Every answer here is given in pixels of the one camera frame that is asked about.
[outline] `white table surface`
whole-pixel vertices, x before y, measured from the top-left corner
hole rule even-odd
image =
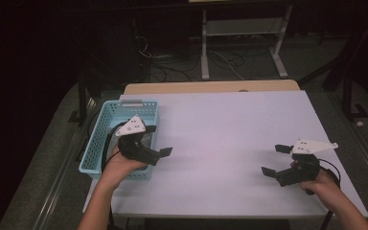
[[[125,180],[112,210],[130,217],[299,219],[323,217],[316,195],[280,187],[261,167],[289,168],[277,144],[329,140],[304,91],[123,95],[159,102],[156,149],[173,147],[149,181]],[[341,188],[368,217],[334,150],[316,154],[335,164]],[[96,184],[93,180],[86,204]]]

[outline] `gray floor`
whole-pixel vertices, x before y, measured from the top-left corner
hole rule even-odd
[[[318,45],[318,41],[319,37],[316,35],[286,38],[280,56],[290,79],[299,80],[332,60],[345,42],[325,40],[322,45]],[[209,44],[210,81],[279,79],[268,54],[269,47],[274,44],[273,37],[219,38],[211,39]],[[199,50],[195,49],[184,56],[154,58],[154,63],[158,65],[153,65],[147,81],[199,81],[198,54]],[[237,74],[226,61],[232,64]],[[160,66],[174,70],[161,69]],[[308,92],[330,140],[338,143],[336,153],[368,210],[368,118],[356,120],[364,123],[363,126],[347,121],[340,112],[340,89],[327,93],[321,87],[326,75],[327,73],[303,85],[302,89]],[[90,101],[88,121],[102,101],[117,99],[120,93],[108,92],[101,99]],[[368,112],[368,95],[359,85],[354,87],[354,101]],[[87,175],[79,172],[79,158],[87,137],[86,132],[94,125],[86,122],[79,127],[76,123],[69,123],[71,113],[78,109],[78,91],[77,86],[74,86],[59,105],[33,162],[2,219],[0,229],[75,229],[78,226],[91,182]],[[118,221],[124,226],[124,218],[118,218]],[[292,219],[290,226],[293,230],[319,229],[321,221],[322,219]],[[142,219],[132,219],[130,229],[141,224]],[[329,229],[339,229],[337,219],[331,222]]]

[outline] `blue plastic basket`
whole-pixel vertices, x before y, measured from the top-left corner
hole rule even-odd
[[[83,158],[80,162],[80,172],[93,179],[101,176],[101,162],[104,144],[108,132],[116,125],[126,122],[134,115],[139,115],[146,126],[157,126],[158,111],[156,101],[122,100],[107,101],[103,104],[97,123],[94,126]],[[155,136],[151,135],[149,146],[154,150]],[[152,165],[145,169],[133,171],[126,179],[149,180]]]

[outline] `background table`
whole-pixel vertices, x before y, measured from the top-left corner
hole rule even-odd
[[[212,82],[201,82],[198,86],[208,88],[208,83]],[[219,84],[235,88],[233,82]],[[238,81],[237,84],[244,89],[253,81]],[[174,86],[165,85],[164,92],[172,90],[168,86]],[[183,88],[197,91],[200,88],[196,85],[183,85]],[[133,89],[141,86],[145,85],[131,85],[126,92],[135,92]],[[151,85],[146,88],[154,90]],[[276,171],[289,168],[291,157],[276,152],[274,146],[277,144],[293,145],[298,138],[329,141],[306,93],[296,89],[176,94],[161,90],[159,94],[122,96],[122,100],[159,102],[156,149],[173,147],[173,150],[171,156],[161,159],[153,168],[151,180],[121,184],[114,193],[113,212],[152,218],[324,216],[327,210],[315,195],[305,195],[298,185],[282,188],[261,171],[261,166]],[[343,191],[362,214],[368,216],[335,152],[328,150],[317,156],[339,168]],[[87,200],[95,184],[93,181]]]

